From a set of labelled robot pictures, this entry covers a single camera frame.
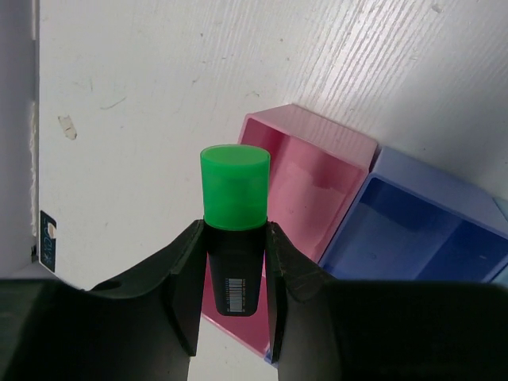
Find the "green cap black highlighter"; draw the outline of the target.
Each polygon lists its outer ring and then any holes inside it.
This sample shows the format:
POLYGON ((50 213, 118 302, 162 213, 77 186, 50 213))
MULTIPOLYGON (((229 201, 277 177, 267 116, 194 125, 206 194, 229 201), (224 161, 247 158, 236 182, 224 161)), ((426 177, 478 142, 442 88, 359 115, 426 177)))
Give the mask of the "green cap black highlighter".
POLYGON ((271 156, 250 145, 202 150, 203 219, 215 306, 249 317, 258 306, 264 262, 271 156))

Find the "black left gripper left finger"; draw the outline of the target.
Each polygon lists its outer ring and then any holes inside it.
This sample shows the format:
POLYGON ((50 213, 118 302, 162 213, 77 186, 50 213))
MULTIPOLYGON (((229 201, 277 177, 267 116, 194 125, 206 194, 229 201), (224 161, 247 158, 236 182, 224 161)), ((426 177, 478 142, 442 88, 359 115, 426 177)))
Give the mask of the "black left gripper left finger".
POLYGON ((204 223, 90 291, 1 282, 4 380, 185 380, 197 352, 204 223))

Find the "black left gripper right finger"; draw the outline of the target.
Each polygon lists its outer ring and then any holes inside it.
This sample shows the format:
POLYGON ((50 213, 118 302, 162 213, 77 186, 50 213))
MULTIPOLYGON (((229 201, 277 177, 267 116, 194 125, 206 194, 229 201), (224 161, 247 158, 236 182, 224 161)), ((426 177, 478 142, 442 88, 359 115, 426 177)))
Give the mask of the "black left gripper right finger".
POLYGON ((504 380, 507 290, 495 283, 335 279, 266 227, 281 380, 504 380))

